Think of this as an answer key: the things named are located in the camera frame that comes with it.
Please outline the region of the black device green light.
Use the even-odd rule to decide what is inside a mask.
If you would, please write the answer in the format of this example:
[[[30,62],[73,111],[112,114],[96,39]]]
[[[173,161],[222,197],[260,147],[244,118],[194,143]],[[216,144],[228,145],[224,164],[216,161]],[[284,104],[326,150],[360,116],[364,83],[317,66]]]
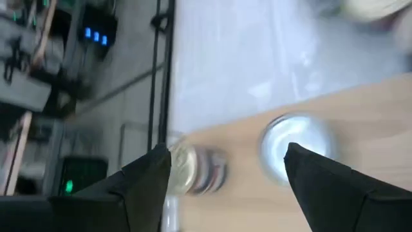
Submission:
[[[61,160],[58,196],[72,195],[107,177],[106,159],[68,156]]]

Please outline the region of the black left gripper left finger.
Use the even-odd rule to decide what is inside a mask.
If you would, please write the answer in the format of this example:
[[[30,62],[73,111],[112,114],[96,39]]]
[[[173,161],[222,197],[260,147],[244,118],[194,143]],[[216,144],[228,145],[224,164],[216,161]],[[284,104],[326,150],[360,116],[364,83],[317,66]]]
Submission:
[[[120,171],[80,191],[85,232],[158,232],[171,152],[157,144]]]

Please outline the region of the silver lidded green tuna can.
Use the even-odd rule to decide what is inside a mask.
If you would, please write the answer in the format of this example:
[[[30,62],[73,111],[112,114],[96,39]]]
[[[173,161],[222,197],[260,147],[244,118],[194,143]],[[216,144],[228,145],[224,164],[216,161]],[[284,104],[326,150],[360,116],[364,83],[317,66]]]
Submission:
[[[264,174],[281,186],[289,185],[284,157],[291,142],[329,159],[339,156],[337,141],[326,121],[307,113],[275,118],[259,138],[259,161]]]

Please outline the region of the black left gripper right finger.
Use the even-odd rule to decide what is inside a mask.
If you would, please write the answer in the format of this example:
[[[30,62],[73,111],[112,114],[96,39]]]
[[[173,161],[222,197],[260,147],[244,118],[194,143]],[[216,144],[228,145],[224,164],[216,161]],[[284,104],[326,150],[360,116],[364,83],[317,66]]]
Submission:
[[[284,163],[312,232],[399,231],[398,187],[293,142]]]

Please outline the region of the grey metal case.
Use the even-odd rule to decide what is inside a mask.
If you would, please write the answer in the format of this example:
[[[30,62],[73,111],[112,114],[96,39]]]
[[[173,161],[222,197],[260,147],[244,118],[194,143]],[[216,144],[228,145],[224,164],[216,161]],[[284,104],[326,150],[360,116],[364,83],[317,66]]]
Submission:
[[[0,64],[0,101],[14,104],[33,111],[42,111],[50,96],[49,84],[28,78],[25,74],[15,70],[12,82],[8,84],[4,79],[4,66]]]

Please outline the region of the black device blue lights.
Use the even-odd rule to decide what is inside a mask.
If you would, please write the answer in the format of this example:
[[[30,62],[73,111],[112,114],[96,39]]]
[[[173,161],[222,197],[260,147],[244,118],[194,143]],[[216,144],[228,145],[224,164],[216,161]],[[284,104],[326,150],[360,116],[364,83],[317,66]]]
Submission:
[[[79,41],[97,46],[97,58],[103,60],[114,45],[118,19],[115,15],[91,4],[84,6],[77,30]]]

